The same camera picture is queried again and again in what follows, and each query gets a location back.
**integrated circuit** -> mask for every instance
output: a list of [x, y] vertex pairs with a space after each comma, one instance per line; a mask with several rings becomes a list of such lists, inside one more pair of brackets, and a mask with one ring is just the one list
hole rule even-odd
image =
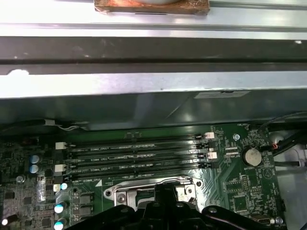
[[25, 197], [24, 198], [24, 205], [32, 204], [32, 197]]
[[82, 205], [89, 204], [91, 201], [92, 201], [91, 195], [80, 196], [80, 204], [82, 204]]
[[14, 199], [15, 198], [15, 192], [6, 192], [4, 194], [4, 199]]
[[92, 214], [92, 207], [91, 206], [80, 208], [80, 216], [89, 216], [91, 214]]
[[247, 211], [247, 201], [245, 196], [233, 197], [235, 212]]
[[43, 228], [51, 228], [51, 219], [50, 218], [42, 219], [42, 227]]

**chip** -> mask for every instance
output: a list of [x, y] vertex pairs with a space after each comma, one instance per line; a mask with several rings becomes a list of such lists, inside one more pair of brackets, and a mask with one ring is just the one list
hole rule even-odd
[[31, 225], [32, 225], [32, 221], [26, 220], [26, 221], [24, 222], [24, 225], [25, 225], [25, 226], [31, 226]]
[[25, 197], [24, 198], [24, 205], [32, 204], [32, 197]]
[[45, 177], [51, 177], [52, 176], [52, 170], [51, 169], [47, 169], [45, 171]]
[[14, 199], [14, 198], [15, 198], [15, 192], [5, 193], [5, 195], [4, 195], [4, 199], [6, 199], [6, 200]]
[[89, 204], [92, 200], [92, 197], [90, 195], [82, 195], [80, 197], [80, 204]]
[[2, 153], [2, 159], [9, 159], [12, 157], [12, 153], [11, 152], [4, 152]]
[[52, 184], [46, 185], [46, 190], [47, 191], [53, 190], [53, 185]]
[[42, 227], [51, 228], [50, 218], [42, 219]]
[[56, 176], [56, 177], [54, 178], [54, 183], [55, 183], [55, 184], [61, 184], [61, 183], [63, 183], [63, 177], [62, 177], [62, 176]]
[[247, 203], [245, 196], [234, 197], [234, 205], [236, 212], [247, 211]]
[[71, 200], [71, 202], [74, 203], [74, 204], [78, 204], [80, 202], [80, 199], [79, 198], [73, 198]]
[[79, 210], [79, 209], [73, 209], [73, 210], [72, 210], [72, 213], [73, 213], [74, 215], [79, 215], [79, 214], [80, 214], [80, 210]]
[[80, 215], [81, 216], [88, 216], [92, 213], [92, 207], [82, 207], [80, 208]]

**black capacitor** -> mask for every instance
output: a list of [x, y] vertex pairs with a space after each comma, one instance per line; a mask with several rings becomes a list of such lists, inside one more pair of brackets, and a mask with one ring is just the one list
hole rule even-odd
[[7, 225], [12, 224], [13, 222], [18, 221], [18, 220], [19, 220], [18, 216], [16, 214], [14, 214], [14, 215], [11, 215], [11, 216], [9, 216], [7, 218], [4, 218], [2, 220], [2, 225], [3, 226], [7, 226]]

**sticker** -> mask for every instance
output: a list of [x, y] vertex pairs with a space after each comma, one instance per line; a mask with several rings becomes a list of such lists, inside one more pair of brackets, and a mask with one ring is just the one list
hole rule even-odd
[[200, 92], [194, 99], [204, 98], [226, 98], [226, 97], [242, 97], [250, 91], [214, 91], [214, 92]]

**black memory slot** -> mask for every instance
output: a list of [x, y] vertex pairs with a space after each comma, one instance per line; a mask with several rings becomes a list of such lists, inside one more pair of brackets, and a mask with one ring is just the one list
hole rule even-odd
[[96, 159], [86, 159], [82, 163], [71, 163], [71, 168], [79, 169], [81, 167], [97, 167], [97, 165], [116, 165], [116, 164], [137, 164], [155, 161], [171, 161], [171, 160], [185, 160], [189, 158], [198, 158], [197, 154], [181, 154], [181, 155], [168, 155], [168, 156], [152, 156], [146, 158], [128, 158], [128, 159], [117, 159], [111, 161], [95, 161]]
[[183, 159], [167, 159], [160, 161], [145, 161], [137, 164], [115, 164], [115, 165], [101, 165], [101, 166], [89, 166], [89, 167], [76, 167], [72, 168], [69, 174], [83, 174], [83, 173], [103, 173], [106, 171], [122, 171], [127, 169], [142, 169], [142, 168], [155, 168], [163, 166], [173, 166], [181, 164], [189, 164], [186, 161], [197, 160], [197, 157], [187, 157]]
[[67, 163], [72, 163], [76, 165], [87, 165], [87, 164], [105, 164], [112, 161], [126, 161], [126, 160], [137, 160], [137, 159], [155, 159], [160, 157], [168, 156], [180, 156], [180, 155], [191, 155], [197, 154], [199, 151], [195, 148], [180, 148], [179, 150], [144, 150], [144, 151], [126, 151], [126, 152], [116, 152], [113, 154], [95, 154], [95, 155], [83, 155], [75, 158], [71, 156], [67, 159]]
[[100, 147], [92, 147], [87, 149], [76, 149], [75, 152], [70, 151], [71, 156], [78, 157], [84, 155], [92, 155], [98, 153], [118, 153], [119, 151], [123, 154], [124, 152], [131, 152], [131, 151], [152, 151], [152, 150], [180, 150], [180, 149], [199, 149], [201, 148], [200, 143], [186, 143], [181, 142], [180, 144], [174, 145], [173, 143], [152, 143], [149, 145], [125, 145], [125, 146], [100, 146]]
[[143, 168], [143, 169], [129, 169], [129, 170], [119, 170], [119, 171], [106, 171], [106, 172], [91, 172], [91, 173], [80, 173], [70, 177], [71, 180], [77, 180], [81, 178], [91, 178], [91, 177], [103, 177], [103, 176], [121, 176], [121, 175], [138, 175], [141, 173], [154, 173], [158, 171], [171, 171], [171, 170], [192, 170], [199, 169], [201, 164], [191, 163], [191, 164], [181, 164], [181, 165], [168, 165], [156, 168]]
[[131, 143], [159, 143], [159, 142], [168, 142], [168, 141], [190, 141], [201, 139], [201, 135], [189, 135], [189, 136], [178, 136], [178, 137], [161, 137], [161, 138], [137, 138], [137, 139], [122, 139], [122, 140], [110, 140], [110, 141], [96, 141], [96, 142], [78, 142], [73, 143], [78, 148], [100, 146], [100, 145], [124, 145]]

